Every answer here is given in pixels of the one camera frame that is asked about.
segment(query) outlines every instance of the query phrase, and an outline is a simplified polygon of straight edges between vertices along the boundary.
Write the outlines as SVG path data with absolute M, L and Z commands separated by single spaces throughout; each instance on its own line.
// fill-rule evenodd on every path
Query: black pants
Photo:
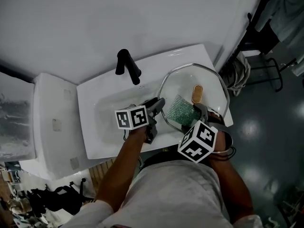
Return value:
M 170 161 L 176 161 L 176 160 L 191 161 L 184 155 L 178 153 L 177 147 L 178 147 L 178 145 L 172 145 L 172 146 L 168 147 L 169 151 L 160 152 L 160 153 L 157 153 L 154 156 L 148 158 L 144 162 L 142 169 L 147 166 L 158 164 L 158 163 L 163 163 L 163 162 L 170 162 Z M 208 159 L 203 159 L 202 161 L 200 161 L 200 163 L 210 167 L 210 163 L 209 163 Z

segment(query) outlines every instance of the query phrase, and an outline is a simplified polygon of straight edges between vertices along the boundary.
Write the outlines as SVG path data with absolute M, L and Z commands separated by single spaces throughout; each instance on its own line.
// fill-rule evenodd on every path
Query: gray floor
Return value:
M 250 64 L 263 63 L 254 57 Z M 265 72 L 256 71 L 251 77 L 261 75 Z M 250 190 L 256 213 L 286 227 L 276 205 L 290 185 L 304 186 L 304 88 L 303 78 L 289 68 L 282 77 L 284 87 L 278 93 L 274 90 L 277 84 L 267 82 L 246 86 L 231 98 L 231 131 L 237 149 L 231 161 Z M 155 153 L 143 153 L 142 158 Z

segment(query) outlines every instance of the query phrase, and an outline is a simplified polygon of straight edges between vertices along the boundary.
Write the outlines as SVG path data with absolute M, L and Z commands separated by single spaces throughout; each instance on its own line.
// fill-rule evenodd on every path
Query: person's right arm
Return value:
M 218 132 L 215 151 L 226 149 L 225 134 Z M 230 161 L 214 160 L 210 155 L 210 165 L 218 175 L 222 197 L 228 211 L 230 222 L 233 224 L 239 219 L 253 215 L 253 206 L 248 188 L 240 175 L 233 168 Z

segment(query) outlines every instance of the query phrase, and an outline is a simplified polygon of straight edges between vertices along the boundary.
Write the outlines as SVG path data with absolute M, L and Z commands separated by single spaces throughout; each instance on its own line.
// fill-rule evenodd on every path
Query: faucet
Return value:
M 141 81 L 139 76 L 142 74 L 141 70 L 137 67 L 134 60 L 132 59 L 129 51 L 127 49 L 122 49 L 117 53 L 117 67 L 115 74 L 124 74 L 124 66 L 127 67 L 133 84 L 138 85 Z

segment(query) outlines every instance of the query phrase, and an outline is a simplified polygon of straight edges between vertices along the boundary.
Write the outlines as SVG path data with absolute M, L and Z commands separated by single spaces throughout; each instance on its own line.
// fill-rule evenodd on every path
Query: shirt sleeve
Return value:
M 84 205 L 62 228 L 96 228 L 103 220 L 112 215 L 112 207 L 104 201 Z
M 233 224 L 234 228 L 263 228 L 261 218 L 258 215 L 243 217 Z

